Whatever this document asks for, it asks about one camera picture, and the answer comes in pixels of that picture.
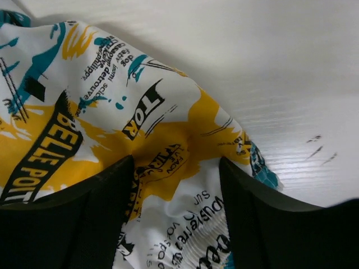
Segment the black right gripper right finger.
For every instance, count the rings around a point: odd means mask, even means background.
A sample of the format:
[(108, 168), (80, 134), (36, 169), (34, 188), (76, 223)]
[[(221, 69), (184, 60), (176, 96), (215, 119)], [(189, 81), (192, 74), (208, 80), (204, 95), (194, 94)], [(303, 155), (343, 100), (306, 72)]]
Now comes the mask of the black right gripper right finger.
[(302, 202), (227, 158), (219, 174), (235, 268), (358, 267), (358, 199), (330, 207)]

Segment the printed white teal yellow shorts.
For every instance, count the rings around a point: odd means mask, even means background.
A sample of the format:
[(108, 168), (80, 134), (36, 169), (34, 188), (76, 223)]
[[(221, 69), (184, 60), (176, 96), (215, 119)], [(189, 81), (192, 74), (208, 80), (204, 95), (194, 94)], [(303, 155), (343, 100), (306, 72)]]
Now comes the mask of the printed white teal yellow shorts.
[(219, 162), (280, 182), (195, 81), (80, 21), (33, 27), (1, 2), (1, 207), (30, 204), (131, 156), (112, 268), (235, 268)]

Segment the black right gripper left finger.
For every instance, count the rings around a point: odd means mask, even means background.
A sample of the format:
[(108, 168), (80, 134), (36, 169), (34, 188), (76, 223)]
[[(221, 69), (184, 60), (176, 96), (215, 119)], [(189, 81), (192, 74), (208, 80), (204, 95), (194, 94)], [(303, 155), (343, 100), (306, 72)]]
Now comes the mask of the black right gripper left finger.
[(1, 207), (2, 268), (112, 268), (134, 160), (24, 204)]

